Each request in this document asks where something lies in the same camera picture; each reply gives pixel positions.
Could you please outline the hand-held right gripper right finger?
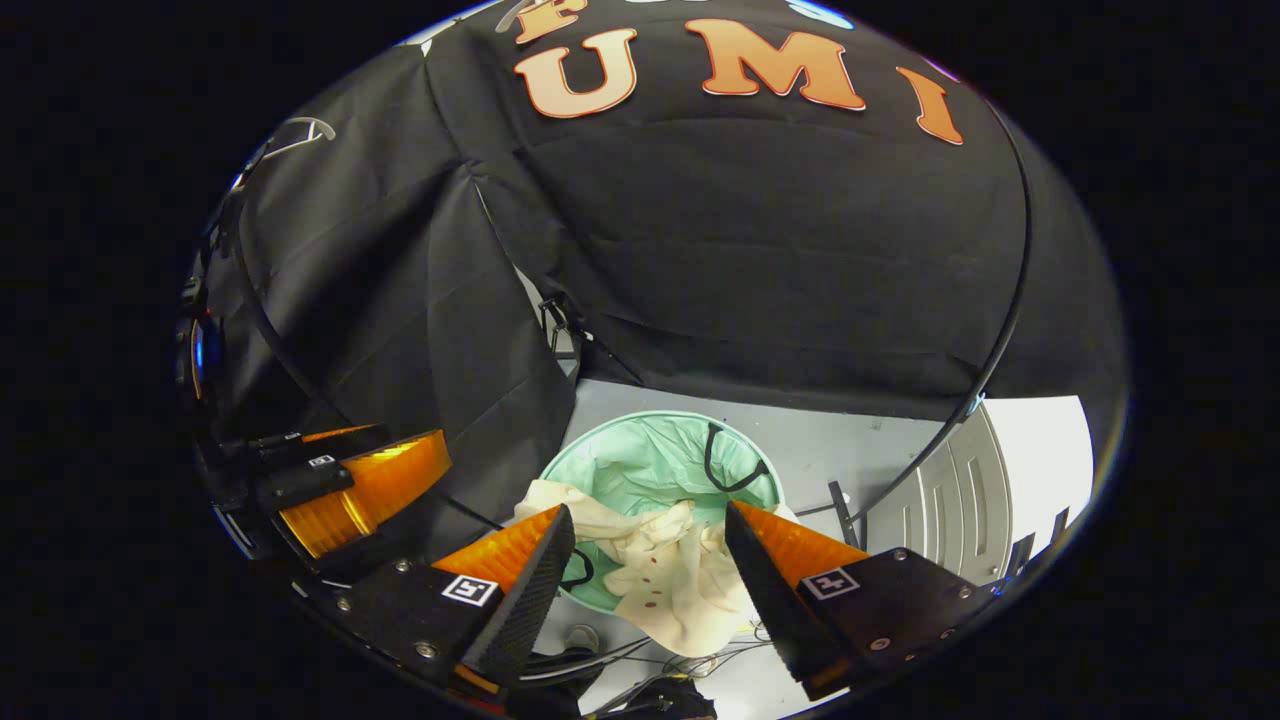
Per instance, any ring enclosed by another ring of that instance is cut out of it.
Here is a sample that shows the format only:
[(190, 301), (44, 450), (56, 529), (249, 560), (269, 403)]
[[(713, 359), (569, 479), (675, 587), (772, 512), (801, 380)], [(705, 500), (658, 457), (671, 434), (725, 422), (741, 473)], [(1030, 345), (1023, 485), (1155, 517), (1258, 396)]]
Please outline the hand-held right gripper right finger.
[(724, 509), (724, 541), (790, 676), (812, 701), (869, 691), (977, 621), (998, 585), (905, 547), (869, 555), (755, 506)]

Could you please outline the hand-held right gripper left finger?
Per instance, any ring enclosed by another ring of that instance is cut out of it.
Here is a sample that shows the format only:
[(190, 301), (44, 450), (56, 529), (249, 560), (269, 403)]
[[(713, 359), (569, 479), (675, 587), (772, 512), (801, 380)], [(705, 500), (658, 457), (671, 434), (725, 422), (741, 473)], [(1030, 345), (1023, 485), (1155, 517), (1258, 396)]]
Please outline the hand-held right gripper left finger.
[(335, 597), (335, 626), (412, 683), (503, 701), (575, 548), (563, 503), (434, 564), (392, 562)]

